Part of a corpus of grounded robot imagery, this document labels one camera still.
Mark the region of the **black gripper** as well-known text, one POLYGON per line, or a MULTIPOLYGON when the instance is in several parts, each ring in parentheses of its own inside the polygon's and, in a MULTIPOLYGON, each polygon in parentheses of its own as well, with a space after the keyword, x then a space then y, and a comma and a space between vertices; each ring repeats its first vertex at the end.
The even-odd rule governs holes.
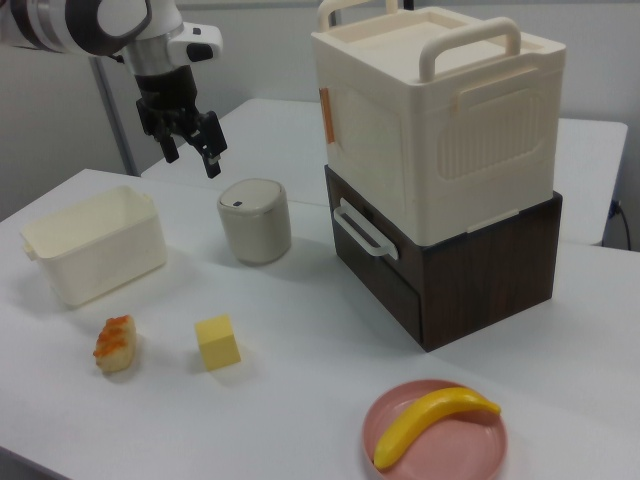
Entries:
POLYGON ((136 108, 143 131, 160 145, 166 162, 173 163, 179 154, 164 114, 185 114, 190 118, 187 143, 201 156, 207 177, 218 176, 227 142, 216 113, 199 113, 196 107, 197 88, 191 67, 181 66, 159 75, 136 75, 135 81, 141 94, 136 108))

